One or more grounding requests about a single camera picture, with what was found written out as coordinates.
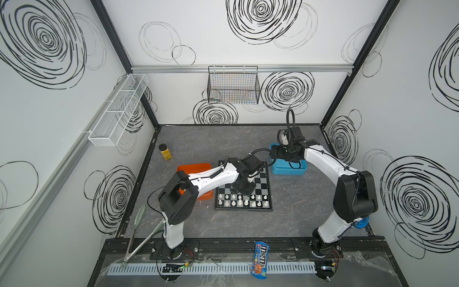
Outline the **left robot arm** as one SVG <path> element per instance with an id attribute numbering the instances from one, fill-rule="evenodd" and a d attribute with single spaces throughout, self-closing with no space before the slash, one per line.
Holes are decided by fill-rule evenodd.
<path id="1" fill-rule="evenodd" d="M 255 177 L 262 169 L 269 167 L 255 155 L 266 151 L 270 153 L 272 163 L 277 160 L 272 149 L 257 149 L 243 159 L 228 158 L 223 164 L 201 173 L 186 174 L 176 172 L 169 182 L 160 188 L 158 194 L 159 213 L 164 221 L 164 243 L 170 251 L 183 246 L 184 222 L 194 209 L 196 201 L 202 195 L 223 185 L 230 185 L 236 193 L 248 196 L 255 190 Z"/>

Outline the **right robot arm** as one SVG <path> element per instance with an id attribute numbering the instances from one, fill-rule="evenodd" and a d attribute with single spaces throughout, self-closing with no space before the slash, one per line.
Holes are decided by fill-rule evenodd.
<path id="1" fill-rule="evenodd" d="M 286 112 L 286 124 L 286 130 L 277 133 L 277 144 L 271 147 L 271 163 L 283 160 L 289 166 L 297 163 L 299 169 L 306 161 L 336 186 L 332 214 L 313 231 L 310 242 L 312 253 L 323 258 L 337 248 L 339 240 L 351 226 L 378 210 L 374 177 L 368 171 L 346 165 L 314 139 L 306 140 L 295 123 L 291 108 Z"/>

